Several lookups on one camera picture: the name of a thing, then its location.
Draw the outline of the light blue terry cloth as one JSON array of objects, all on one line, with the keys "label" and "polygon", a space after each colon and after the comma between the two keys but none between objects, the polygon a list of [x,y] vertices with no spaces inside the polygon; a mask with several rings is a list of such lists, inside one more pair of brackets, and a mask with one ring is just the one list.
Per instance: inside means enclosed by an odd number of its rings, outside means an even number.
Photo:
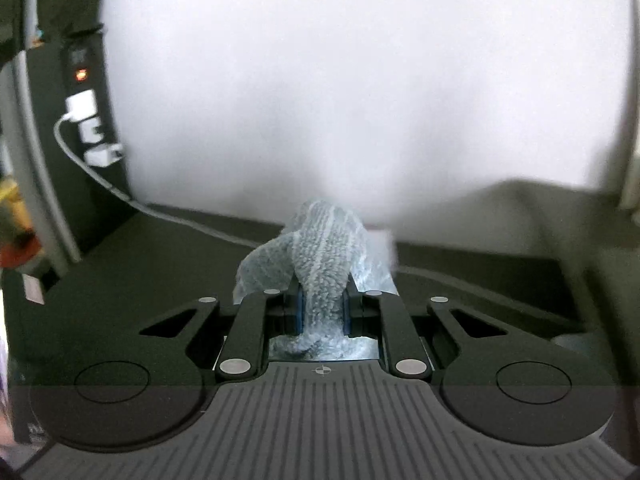
[{"label": "light blue terry cloth", "polygon": [[367,336],[343,333],[340,300],[347,282],[360,292],[397,294],[393,274],[371,254],[368,228],[351,210],[325,200],[300,206],[273,240],[257,246],[236,271],[233,301],[252,292],[286,289],[297,278],[305,295],[303,333],[270,340],[275,361],[349,361],[375,359]]}]

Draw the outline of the white power adapter brick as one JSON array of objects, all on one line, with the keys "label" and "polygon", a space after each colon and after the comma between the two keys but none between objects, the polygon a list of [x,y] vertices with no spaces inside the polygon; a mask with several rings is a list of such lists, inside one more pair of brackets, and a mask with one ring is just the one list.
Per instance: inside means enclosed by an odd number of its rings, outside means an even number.
[{"label": "white power adapter brick", "polygon": [[394,233],[388,229],[367,230],[370,252],[376,260],[395,274],[398,265],[397,244]]}]

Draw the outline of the black power strip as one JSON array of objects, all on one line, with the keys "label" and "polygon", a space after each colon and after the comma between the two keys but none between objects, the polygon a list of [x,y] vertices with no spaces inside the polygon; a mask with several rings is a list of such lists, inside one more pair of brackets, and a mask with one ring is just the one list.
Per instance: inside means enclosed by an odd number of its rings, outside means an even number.
[{"label": "black power strip", "polygon": [[127,222],[134,210],[84,170],[56,142],[53,127],[66,113],[66,100],[92,91],[96,114],[81,122],[63,122],[62,139],[79,159],[105,159],[99,148],[116,144],[114,114],[106,76],[103,34],[99,29],[51,41],[26,54],[27,82],[44,166],[66,228],[81,255],[88,254]]}]

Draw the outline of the white plug adapter bottom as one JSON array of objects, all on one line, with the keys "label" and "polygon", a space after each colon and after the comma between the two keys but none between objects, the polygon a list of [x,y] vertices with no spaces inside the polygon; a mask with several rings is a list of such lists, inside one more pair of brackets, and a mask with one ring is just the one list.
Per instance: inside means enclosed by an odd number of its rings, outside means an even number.
[{"label": "white plug adapter bottom", "polygon": [[122,159],[122,144],[102,143],[85,151],[84,159],[91,167],[106,168]]}]

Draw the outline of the white plug adapter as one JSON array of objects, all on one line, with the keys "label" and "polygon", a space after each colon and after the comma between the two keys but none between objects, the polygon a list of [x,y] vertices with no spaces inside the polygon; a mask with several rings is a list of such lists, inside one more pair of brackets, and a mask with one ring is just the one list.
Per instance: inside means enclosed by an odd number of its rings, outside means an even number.
[{"label": "white plug adapter", "polygon": [[65,118],[70,122],[83,122],[98,114],[96,92],[92,89],[84,90],[68,96],[65,99]]},{"label": "white plug adapter", "polygon": [[83,144],[99,144],[104,139],[102,122],[99,116],[84,119],[78,124],[78,130]]},{"label": "white plug adapter", "polygon": [[106,168],[122,159],[122,144],[102,143],[85,151],[84,159],[91,167]]}]

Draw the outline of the white plug adapter middle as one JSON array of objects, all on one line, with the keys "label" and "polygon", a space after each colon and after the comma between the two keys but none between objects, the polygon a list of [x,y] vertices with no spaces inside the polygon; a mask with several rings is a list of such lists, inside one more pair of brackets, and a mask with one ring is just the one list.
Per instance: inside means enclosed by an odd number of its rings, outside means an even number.
[{"label": "white plug adapter middle", "polygon": [[102,122],[99,116],[84,119],[78,124],[78,130],[83,144],[99,144],[104,139]]}]

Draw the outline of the white plug adapter top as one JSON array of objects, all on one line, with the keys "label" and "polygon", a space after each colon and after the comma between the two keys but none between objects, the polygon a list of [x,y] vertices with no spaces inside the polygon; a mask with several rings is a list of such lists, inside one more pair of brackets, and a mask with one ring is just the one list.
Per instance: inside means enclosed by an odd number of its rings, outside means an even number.
[{"label": "white plug adapter top", "polygon": [[83,122],[98,114],[96,92],[92,89],[84,90],[68,96],[65,99],[65,118],[70,122]]}]

